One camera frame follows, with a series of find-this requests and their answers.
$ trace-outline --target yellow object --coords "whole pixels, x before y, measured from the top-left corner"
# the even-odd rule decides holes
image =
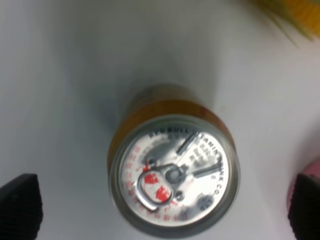
[[[319,0],[254,0],[254,2],[287,35],[273,14],[292,24],[305,37],[320,37]]]

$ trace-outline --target white surface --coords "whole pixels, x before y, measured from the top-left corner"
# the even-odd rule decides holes
[[[320,117],[320,43],[293,37],[237,1],[0,0],[0,185],[38,174],[39,240],[153,239],[111,204],[108,144],[128,90],[182,82],[241,166],[230,212],[190,239],[293,240],[287,190]]]

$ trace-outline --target pink object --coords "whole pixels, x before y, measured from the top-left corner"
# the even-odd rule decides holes
[[[309,164],[302,172],[302,174],[305,175],[313,175],[320,179],[320,160],[314,161],[313,163]],[[287,201],[287,209],[290,209],[291,206],[291,198],[295,190],[295,182],[293,181],[290,187],[289,195],[288,195],[288,201]]]

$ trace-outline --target can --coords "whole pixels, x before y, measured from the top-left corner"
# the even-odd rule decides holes
[[[138,94],[108,151],[113,201],[135,228],[183,238],[220,220],[239,188],[235,143],[225,124],[185,87]]]

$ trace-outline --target black object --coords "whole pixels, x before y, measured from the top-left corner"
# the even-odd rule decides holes
[[[320,179],[298,174],[288,219],[297,240],[320,240]]]
[[[36,174],[22,174],[0,188],[0,240],[35,240],[43,220]]]

